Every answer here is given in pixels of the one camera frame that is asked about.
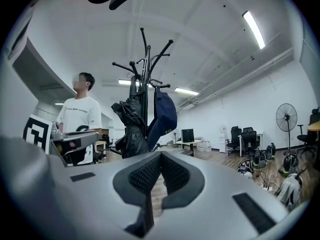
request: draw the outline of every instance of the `vacuum cleaner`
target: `vacuum cleaner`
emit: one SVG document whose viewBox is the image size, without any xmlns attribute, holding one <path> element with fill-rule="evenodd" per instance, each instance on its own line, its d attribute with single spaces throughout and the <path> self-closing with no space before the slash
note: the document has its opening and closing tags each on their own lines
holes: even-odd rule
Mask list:
<svg viewBox="0 0 320 240">
<path fill-rule="evenodd" d="M 298 173 L 298 165 L 299 160 L 297 154 L 289 152 L 288 154 L 286 154 L 282 163 L 282 167 L 278 171 L 283 176 L 287 177 L 288 175 Z"/>
<path fill-rule="evenodd" d="M 297 207 L 301 196 L 301 188 L 303 180 L 301 174 L 307 169 L 307 167 L 298 173 L 290 174 L 280 185 L 277 192 L 274 194 L 277 199 L 282 202 L 285 207 L 292 211 Z"/>
<path fill-rule="evenodd" d="M 256 150 L 253 155 L 254 168 L 263 168 L 266 166 L 266 151 Z"/>
<path fill-rule="evenodd" d="M 275 159 L 275 154 L 276 154 L 276 146 L 274 143 L 271 143 L 271 145 L 268 145 L 265 151 L 265 159 L 271 160 Z"/>
<path fill-rule="evenodd" d="M 236 171 L 241 173 L 242 176 L 252 180 L 254 174 L 254 164 L 250 159 L 244 159 L 239 163 Z"/>
</svg>

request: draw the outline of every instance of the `power strip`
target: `power strip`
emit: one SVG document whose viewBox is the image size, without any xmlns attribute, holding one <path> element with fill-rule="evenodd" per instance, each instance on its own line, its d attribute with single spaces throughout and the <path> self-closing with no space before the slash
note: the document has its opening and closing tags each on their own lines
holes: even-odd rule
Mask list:
<svg viewBox="0 0 320 240">
<path fill-rule="evenodd" d="M 268 192 L 272 192 L 272 186 L 269 187 L 269 189 L 267 187 L 261 187 L 263 190 L 268 191 Z"/>
</svg>

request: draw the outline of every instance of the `white ceiling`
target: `white ceiling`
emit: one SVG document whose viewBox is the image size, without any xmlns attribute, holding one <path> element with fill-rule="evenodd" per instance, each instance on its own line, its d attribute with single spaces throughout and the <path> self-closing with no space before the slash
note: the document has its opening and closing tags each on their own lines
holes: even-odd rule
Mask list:
<svg viewBox="0 0 320 240">
<path fill-rule="evenodd" d="M 171 56 L 159 61 L 152 78 L 171 84 L 168 93 L 177 106 L 188 96 L 175 93 L 176 87 L 201 92 L 217 82 L 214 89 L 220 89 L 291 47 L 283 0 L 128 0 L 115 11 L 108 3 L 85 0 L 50 0 L 47 5 L 60 48 L 79 73 L 93 74 L 92 91 L 101 101 L 128 97 L 129 87 L 119 86 L 118 79 L 129 80 L 132 74 L 112 62 L 129 66 L 144 57 L 140 27 L 152 55 L 174 39 Z M 242 17 L 247 10 L 263 36 L 262 50 Z"/>
</svg>

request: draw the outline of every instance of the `black office chair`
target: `black office chair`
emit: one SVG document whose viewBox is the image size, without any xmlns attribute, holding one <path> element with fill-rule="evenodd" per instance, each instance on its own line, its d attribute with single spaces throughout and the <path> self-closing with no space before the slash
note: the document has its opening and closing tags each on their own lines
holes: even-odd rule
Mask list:
<svg viewBox="0 0 320 240">
<path fill-rule="evenodd" d="M 316 123 L 316 122 L 318 122 L 318 121 L 320 121 L 319 107 L 312 110 L 312 114 L 310 115 L 309 125 L 311 125 L 311 124 L 313 124 L 313 123 Z M 316 144 L 316 140 L 317 140 L 318 133 L 317 133 L 316 131 L 310 131 L 310 130 L 308 130 L 308 131 L 307 131 L 307 134 L 303 134 L 303 133 L 302 133 L 302 126 L 304 126 L 304 125 L 303 125 L 303 124 L 299 124 L 298 126 L 300 127 L 301 135 L 298 135 L 296 138 L 297 138 L 299 141 L 304 142 L 304 147 L 298 149 L 297 152 L 299 153 L 299 151 L 302 151 L 302 152 L 300 153 L 300 157 L 301 157 L 301 155 L 302 155 L 304 152 L 309 151 L 309 152 L 312 153 L 312 157 L 314 158 L 315 153 L 314 153 L 312 150 L 315 151 L 316 148 L 313 147 L 312 145 Z"/>
<path fill-rule="evenodd" d="M 228 151 L 228 156 L 235 152 L 235 151 L 240 151 L 238 148 L 240 146 L 240 140 L 239 140 L 239 135 L 241 135 L 242 129 L 238 128 L 238 126 L 234 126 L 231 128 L 231 142 L 230 139 L 227 139 L 227 147 L 233 148 L 231 151 Z"/>
<path fill-rule="evenodd" d="M 101 138 L 103 141 L 105 141 L 105 149 L 101 149 L 99 150 L 99 152 L 97 152 L 97 150 L 95 150 L 95 148 L 93 147 L 93 163 L 94 164 L 100 164 L 101 162 L 99 162 L 99 160 L 102 160 L 103 158 L 106 157 L 106 154 L 104 154 L 104 151 L 109 151 L 111 145 L 114 143 L 114 139 L 111 139 L 110 142 L 110 138 L 108 134 L 101 134 Z"/>
<path fill-rule="evenodd" d="M 241 133 L 241 137 L 243 138 L 244 150 L 246 152 L 249 153 L 250 151 L 254 151 L 259 146 L 257 142 L 257 132 L 255 130 L 243 132 Z"/>
<path fill-rule="evenodd" d="M 101 134 L 101 139 L 105 141 L 105 144 L 107 147 L 111 146 L 114 143 L 113 138 L 111 139 L 111 142 L 110 142 L 110 138 L 108 134 Z"/>
<path fill-rule="evenodd" d="M 246 127 L 246 128 L 243 128 L 243 133 L 250 133 L 250 132 L 253 132 L 254 129 L 252 127 Z"/>
</svg>

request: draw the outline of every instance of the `black mesh grille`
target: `black mesh grille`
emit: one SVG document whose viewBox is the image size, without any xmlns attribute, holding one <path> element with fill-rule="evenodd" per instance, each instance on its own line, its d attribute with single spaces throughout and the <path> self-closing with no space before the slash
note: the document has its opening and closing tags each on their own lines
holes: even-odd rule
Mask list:
<svg viewBox="0 0 320 240">
<path fill-rule="evenodd" d="M 259 234 L 268 231 L 276 224 L 247 193 L 237 194 L 232 198 Z"/>
<path fill-rule="evenodd" d="M 168 195 L 181 189 L 190 178 L 189 171 L 170 158 L 161 156 L 161 173 L 165 180 Z"/>
<path fill-rule="evenodd" d="M 161 173 L 160 157 L 161 156 L 158 155 L 129 175 L 130 184 L 144 195 L 150 193 L 159 178 Z"/>
</svg>

